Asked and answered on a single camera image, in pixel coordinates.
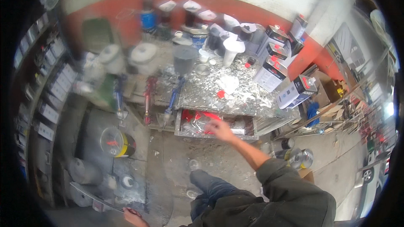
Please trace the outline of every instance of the drawer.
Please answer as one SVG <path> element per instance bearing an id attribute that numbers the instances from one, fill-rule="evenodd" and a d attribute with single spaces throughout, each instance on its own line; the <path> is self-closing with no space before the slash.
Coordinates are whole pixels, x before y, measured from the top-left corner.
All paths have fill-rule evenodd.
<path id="1" fill-rule="evenodd" d="M 196 110 L 189 110 L 191 114 L 195 113 Z M 213 134 L 208 133 L 197 133 L 191 130 L 187 130 L 184 127 L 184 124 L 188 123 L 186 119 L 181 119 L 183 113 L 183 109 L 178 109 L 177 117 L 175 119 L 175 131 L 174 135 L 177 136 L 185 136 L 185 137 L 195 137 L 195 138 L 208 138 L 215 139 L 216 137 Z M 242 123 L 245 125 L 245 134 L 235 134 L 237 137 L 243 140 L 257 140 L 258 133 L 256 128 L 255 118 L 252 116 L 234 116 L 230 114 L 220 113 L 220 117 L 223 117 L 225 121 L 236 121 L 237 123 Z"/>

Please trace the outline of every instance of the car wheel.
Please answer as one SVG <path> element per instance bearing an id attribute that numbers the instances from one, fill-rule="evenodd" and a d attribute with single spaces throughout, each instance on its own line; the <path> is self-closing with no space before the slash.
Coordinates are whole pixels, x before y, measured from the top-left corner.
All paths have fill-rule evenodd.
<path id="1" fill-rule="evenodd" d="M 367 184 L 373 180 L 373 175 L 375 174 L 375 170 L 373 168 L 366 169 L 363 171 L 363 183 Z"/>

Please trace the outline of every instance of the cardboard box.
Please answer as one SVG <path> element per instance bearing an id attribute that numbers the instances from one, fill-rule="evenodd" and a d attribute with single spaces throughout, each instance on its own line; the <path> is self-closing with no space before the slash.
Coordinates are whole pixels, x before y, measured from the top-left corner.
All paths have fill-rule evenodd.
<path id="1" fill-rule="evenodd" d="M 314 184 L 314 174 L 311 169 L 300 169 L 297 171 L 301 179 L 307 180 Z"/>

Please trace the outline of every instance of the floor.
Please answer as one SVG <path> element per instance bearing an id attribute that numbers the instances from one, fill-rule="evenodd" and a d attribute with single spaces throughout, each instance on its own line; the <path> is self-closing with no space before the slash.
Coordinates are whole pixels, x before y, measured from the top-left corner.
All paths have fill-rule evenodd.
<path id="1" fill-rule="evenodd" d="M 130 158 L 131 166 L 141 170 L 138 176 L 144 174 L 141 180 L 144 181 L 146 191 L 144 198 L 138 196 L 135 198 L 136 202 L 132 201 L 130 206 L 139 210 L 150 226 L 178 227 L 191 223 L 189 212 L 192 200 L 187 197 L 186 191 L 198 191 L 189 181 L 191 170 L 188 163 L 191 159 L 197 160 L 200 168 L 209 174 L 261 196 L 261 184 L 256 179 L 254 170 L 239 153 L 219 140 L 180 137 L 171 132 L 156 130 L 147 133 L 141 125 L 129 120 L 122 130 L 131 134 L 137 142 L 138 149 Z M 360 143 L 359 134 L 330 133 L 297 137 L 295 141 L 296 147 L 310 148 L 313 151 L 315 159 L 311 169 L 315 184 L 335 197 L 338 207 L 336 220 L 351 219 L 361 192 L 360 188 L 353 189 L 360 176 L 356 170 L 363 166 L 363 160 L 367 156 L 366 146 Z M 271 143 L 268 135 L 261 137 L 255 145 L 268 151 L 269 144 L 265 144 L 266 142 Z M 274 141 L 271 145 L 275 151 L 281 149 L 280 141 Z M 77 216 L 75 210 L 70 212 L 74 217 Z M 67 214 L 55 211 L 50 215 L 59 226 L 71 224 L 69 221 L 60 221 Z M 108 211 L 103 216 L 103 219 L 108 220 L 104 220 L 103 224 L 99 221 L 92 222 L 98 227 L 125 226 L 117 219 L 120 216 L 118 212 Z"/>

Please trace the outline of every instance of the open drawer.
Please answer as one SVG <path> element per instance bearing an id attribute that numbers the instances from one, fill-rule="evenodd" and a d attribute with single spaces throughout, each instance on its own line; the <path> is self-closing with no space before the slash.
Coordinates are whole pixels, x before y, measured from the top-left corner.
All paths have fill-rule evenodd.
<path id="1" fill-rule="evenodd" d="M 196 110 L 189 110 L 190 114 L 196 112 Z M 186 137 L 196 137 L 196 138 L 209 138 L 215 139 L 214 134 L 198 132 L 197 129 L 190 130 L 190 122 L 187 119 L 182 119 L 183 109 L 177 110 L 177 117 L 175 119 L 175 131 L 174 135 L 186 136 Z M 240 116 L 240 115 L 230 115 L 230 114 L 219 114 L 219 117 L 223 118 L 224 121 L 229 122 L 230 128 L 233 128 L 234 134 L 243 140 L 256 140 L 258 139 L 258 133 L 256 129 L 256 121 L 252 116 Z"/>

